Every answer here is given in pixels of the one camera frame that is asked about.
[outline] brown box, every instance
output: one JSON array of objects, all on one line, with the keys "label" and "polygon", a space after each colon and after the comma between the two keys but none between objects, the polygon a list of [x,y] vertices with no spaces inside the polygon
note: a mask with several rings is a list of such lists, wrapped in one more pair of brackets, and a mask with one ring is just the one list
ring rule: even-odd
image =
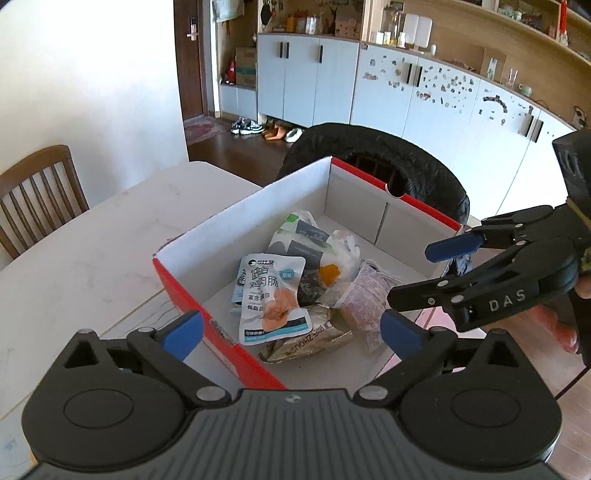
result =
[{"label": "brown box", "polygon": [[236,47],[236,85],[256,87],[256,48]]}]

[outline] plastic wrapper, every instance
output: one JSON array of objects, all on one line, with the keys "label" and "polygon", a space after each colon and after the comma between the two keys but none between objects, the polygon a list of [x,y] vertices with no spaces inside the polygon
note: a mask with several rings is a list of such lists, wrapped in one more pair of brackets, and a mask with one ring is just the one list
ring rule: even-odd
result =
[{"label": "plastic wrapper", "polygon": [[389,308],[387,297],[390,289],[405,281],[390,274],[374,261],[361,264],[359,274],[350,283],[339,282],[327,290],[320,303],[339,309],[353,330],[365,336],[370,351],[382,345],[380,320]]},{"label": "plastic wrapper", "polygon": [[299,336],[312,329],[310,315],[297,302],[304,270],[302,257],[251,254],[245,257],[239,341],[256,345]]},{"label": "plastic wrapper", "polygon": [[316,302],[336,281],[353,279],[361,262],[359,247],[351,233],[336,230],[329,235],[318,228],[306,210],[298,210],[287,217],[273,234],[267,252],[306,259],[298,289],[302,306]]},{"label": "plastic wrapper", "polygon": [[308,307],[307,310],[312,322],[310,333],[267,343],[259,353],[262,361],[273,364],[331,351],[353,338],[351,328],[339,312],[321,305]]}]

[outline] doormat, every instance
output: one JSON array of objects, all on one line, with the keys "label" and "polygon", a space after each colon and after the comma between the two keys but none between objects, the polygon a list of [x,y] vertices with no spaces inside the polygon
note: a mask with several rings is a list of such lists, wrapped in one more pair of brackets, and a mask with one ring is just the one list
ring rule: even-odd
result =
[{"label": "doormat", "polygon": [[232,122],[222,118],[200,115],[183,122],[187,145],[202,142],[230,130]]}]

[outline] human hand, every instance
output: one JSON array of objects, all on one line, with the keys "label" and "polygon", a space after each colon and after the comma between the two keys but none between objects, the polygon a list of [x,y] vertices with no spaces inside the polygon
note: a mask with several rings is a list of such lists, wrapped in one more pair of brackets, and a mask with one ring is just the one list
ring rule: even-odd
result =
[{"label": "human hand", "polygon": [[[591,299],[591,274],[581,276],[574,286],[574,290],[582,299]],[[577,352],[579,348],[577,330],[572,325],[560,323],[554,310],[545,305],[536,305],[524,313],[526,317],[535,320],[549,331],[563,350],[571,353]]]}]

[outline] cardboard storage box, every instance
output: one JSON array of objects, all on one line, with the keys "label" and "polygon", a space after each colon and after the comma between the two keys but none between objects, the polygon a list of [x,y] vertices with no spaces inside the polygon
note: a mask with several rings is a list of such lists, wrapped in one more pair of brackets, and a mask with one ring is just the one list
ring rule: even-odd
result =
[{"label": "cardboard storage box", "polygon": [[[390,360],[387,346],[367,353],[363,339],[355,338],[333,352],[265,365],[257,358],[262,345],[245,347],[236,341],[239,313],[230,312],[234,307],[230,298],[240,259],[265,251],[273,233],[296,209],[309,210],[326,232],[352,231],[363,259],[373,259],[409,282],[443,274],[447,263],[427,261],[425,246],[455,235],[460,228],[412,197],[392,197],[384,182],[340,160],[324,158],[171,241],[154,255],[153,263],[176,306],[184,312],[202,312],[204,342],[245,387],[353,392]],[[406,315],[416,320],[420,313]],[[189,364],[212,381],[219,380],[215,372]]]},{"label": "cardboard storage box", "polygon": [[236,47],[236,85],[256,87],[256,48]]}]

